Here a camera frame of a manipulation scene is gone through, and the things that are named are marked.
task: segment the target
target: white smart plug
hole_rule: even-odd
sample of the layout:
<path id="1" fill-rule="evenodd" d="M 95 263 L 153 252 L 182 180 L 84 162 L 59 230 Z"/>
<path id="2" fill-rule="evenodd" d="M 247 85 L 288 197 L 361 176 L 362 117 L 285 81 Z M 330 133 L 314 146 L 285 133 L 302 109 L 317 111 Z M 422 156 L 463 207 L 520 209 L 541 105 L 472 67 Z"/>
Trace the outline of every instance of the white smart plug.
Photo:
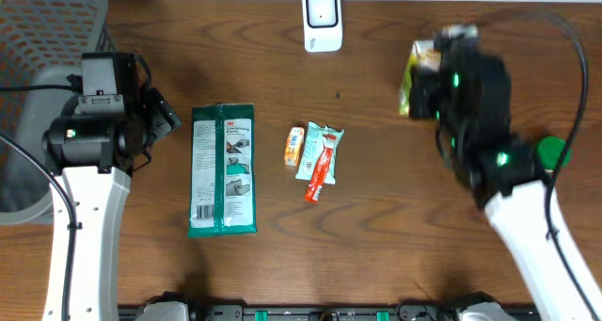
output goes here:
<path id="1" fill-rule="evenodd" d="M 303 0 L 305 50 L 333 52 L 342 46 L 341 0 Z"/>

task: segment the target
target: gray basket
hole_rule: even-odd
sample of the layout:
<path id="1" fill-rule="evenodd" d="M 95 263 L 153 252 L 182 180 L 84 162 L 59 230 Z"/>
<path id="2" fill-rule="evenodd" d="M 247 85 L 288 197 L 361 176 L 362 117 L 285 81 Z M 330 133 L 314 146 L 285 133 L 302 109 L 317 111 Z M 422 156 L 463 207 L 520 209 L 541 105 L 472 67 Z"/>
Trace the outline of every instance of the gray basket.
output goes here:
<path id="1" fill-rule="evenodd" d="M 0 0 L 0 87 L 68 85 L 81 54 L 114 51 L 107 0 Z M 73 93 L 0 92 L 0 131 L 45 162 L 41 136 Z M 0 224 L 52 222 L 48 182 L 0 143 Z"/>

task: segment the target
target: brown wooden surface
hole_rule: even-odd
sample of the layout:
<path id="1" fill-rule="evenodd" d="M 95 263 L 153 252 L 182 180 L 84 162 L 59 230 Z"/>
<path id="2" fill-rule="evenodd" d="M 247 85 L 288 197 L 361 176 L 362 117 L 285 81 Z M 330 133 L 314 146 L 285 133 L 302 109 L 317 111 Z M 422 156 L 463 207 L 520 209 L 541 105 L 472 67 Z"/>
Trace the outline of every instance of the brown wooden surface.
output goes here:
<path id="1" fill-rule="evenodd" d="M 142 54 L 183 125 L 135 174 L 121 226 L 119 303 L 165 290 L 248 304 L 394 304 L 483 290 L 531 301 L 506 248 L 443 166 L 434 125 L 398 115 L 397 91 L 412 40 L 501 8 L 554 8 L 576 24 L 590 58 L 590 106 L 574 160 L 558 182 L 565 218 L 602 280 L 602 7 L 479 3 L 345 2 L 344 44 L 303 49 L 298 1 L 111 0 L 108 25 L 123 51 Z M 516 131 L 565 136 L 578 97 L 570 45 L 544 24 L 483 32 L 513 77 Z M 188 239 L 191 109 L 256 108 L 257 234 Z M 283 166 L 292 126 L 344 128 L 337 184 L 318 205 Z M 2 319 L 40 319 L 50 226 L 0 228 Z"/>

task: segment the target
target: wipes package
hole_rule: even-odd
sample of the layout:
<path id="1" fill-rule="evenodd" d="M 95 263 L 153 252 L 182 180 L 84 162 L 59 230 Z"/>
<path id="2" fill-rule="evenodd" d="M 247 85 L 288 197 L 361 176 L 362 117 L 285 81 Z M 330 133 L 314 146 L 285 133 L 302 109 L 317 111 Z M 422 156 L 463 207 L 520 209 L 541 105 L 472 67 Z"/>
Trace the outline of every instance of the wipes package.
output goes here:
<path id="1" fill-rule="evenodd" d="M 192 111 L 189 237 L 254 233 L 253 104 Z"/>

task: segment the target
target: red packet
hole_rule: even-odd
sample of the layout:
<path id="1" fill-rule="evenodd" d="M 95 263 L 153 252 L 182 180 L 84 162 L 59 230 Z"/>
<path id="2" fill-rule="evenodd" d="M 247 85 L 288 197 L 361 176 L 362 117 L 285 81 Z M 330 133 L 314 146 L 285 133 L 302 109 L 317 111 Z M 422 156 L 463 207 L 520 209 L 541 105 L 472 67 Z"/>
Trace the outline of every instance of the red packet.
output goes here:
<path id="1" fill-rule="evenodd" d="M 320 192 L 324 186 L 326 174 L 330 168 L 330 158 L 332 157 L 336 140 L 336 136 L 324 135 L 324 150 L 322 151 L 320 158 L 318 158 L 316 167 L 313 170 L 308 192 L 305 193 L 305 201 L 307 202 L 318 203 L 318 198 L 320 197 Z"/>

